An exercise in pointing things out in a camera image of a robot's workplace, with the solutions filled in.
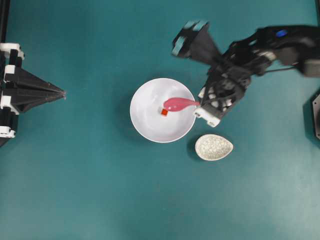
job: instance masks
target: pink spoon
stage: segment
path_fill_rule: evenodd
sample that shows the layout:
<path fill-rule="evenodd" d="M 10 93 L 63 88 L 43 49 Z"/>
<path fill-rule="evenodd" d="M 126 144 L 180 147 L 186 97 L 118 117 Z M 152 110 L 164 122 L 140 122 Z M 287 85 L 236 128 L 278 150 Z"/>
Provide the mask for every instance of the pink spoon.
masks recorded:
<path fill-rule="evenodd" d="M 182 97 L 172 97 L 163 103 L 164 109 L 170 112 L 178 112 L 185 109 L 188 106 L 199 106 L 198 101 L 192 101 L 190 99 Z"/>

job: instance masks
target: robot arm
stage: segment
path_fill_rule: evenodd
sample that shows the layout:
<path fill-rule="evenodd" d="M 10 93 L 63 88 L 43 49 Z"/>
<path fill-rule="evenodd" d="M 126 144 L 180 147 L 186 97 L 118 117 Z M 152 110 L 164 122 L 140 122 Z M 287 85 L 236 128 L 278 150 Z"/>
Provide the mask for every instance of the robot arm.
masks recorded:
<path fill-rule="evenodd" d="M 65 97 L 62 89 L 22 69 L 24 58 L 19 44 L 0 43 L 0 147 L 16 136 L 21 113 Z"/>
<path fill-rule="evenodd" d="M 251 76 L 262 76 L 273 61 L 320 77 L 320 28 L 307 25 L 259 28 L 221 54 L 208 34 L 209 24 L 189 21 L 173 40 L 172 54 L 210 65 L 194 114 L 215 127 L 245 95 Z"/>

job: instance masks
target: teal tabletop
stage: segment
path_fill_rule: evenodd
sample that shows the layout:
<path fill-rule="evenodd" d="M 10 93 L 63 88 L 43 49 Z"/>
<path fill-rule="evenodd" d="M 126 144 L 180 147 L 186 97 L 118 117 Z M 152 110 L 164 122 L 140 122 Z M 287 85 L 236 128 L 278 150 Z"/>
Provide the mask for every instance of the teal tabletop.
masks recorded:
<path fill-rule="evenodd" d="M 194 96 L 208 66 L 171 56 L 188 20 L 210 22 L 221 51 L 259 27 L 317 25 L 314 0 L 12 0 L 7 42 L 22 67 L 67 91 L 20 116 L 0 148 L 1 240 L 318 240 L 320 140 L 310 99 L 320 79 L 253 77 L 216 128 L 143 138 L 129 107 L 139 86 L 172 78 Z M 234 145 L 219 161 L 195 141 Z"/>

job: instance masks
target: small red block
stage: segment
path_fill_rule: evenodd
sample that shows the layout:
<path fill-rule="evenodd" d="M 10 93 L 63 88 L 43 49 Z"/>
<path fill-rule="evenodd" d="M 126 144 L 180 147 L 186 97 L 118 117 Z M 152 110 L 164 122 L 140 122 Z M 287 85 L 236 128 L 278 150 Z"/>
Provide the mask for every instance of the small red block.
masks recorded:
<path fill-rule="evenodd" d="M 163 108 L 162 111 L 161 111 L 161 114 L 162 114 L 163 116 L 167 116 L 168 110 Z"/>

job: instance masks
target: white bowl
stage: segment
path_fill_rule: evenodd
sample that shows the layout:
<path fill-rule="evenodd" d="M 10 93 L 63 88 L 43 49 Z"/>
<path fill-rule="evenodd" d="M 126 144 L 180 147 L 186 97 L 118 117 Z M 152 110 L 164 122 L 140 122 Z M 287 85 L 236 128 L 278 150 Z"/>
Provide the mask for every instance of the white bowl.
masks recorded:
<path fill-rule="evenodd" d="M 170 143 L 186 135 L 195 123 L 195 106 L 161 115 L 164 102 L 173 97 L 195 100 L 189 89 L 170 78 L 157 78 L 143 84 L 133 95 L 130 117 L 135 129 L 156 143 Z"/>
<path fill-rule="evenodd" d="M 206 161 L 216 161 L 228 156 L 234 149 L 233 144 L 222 136 L 206 134 L 196 141 L 195 151 Z"/>

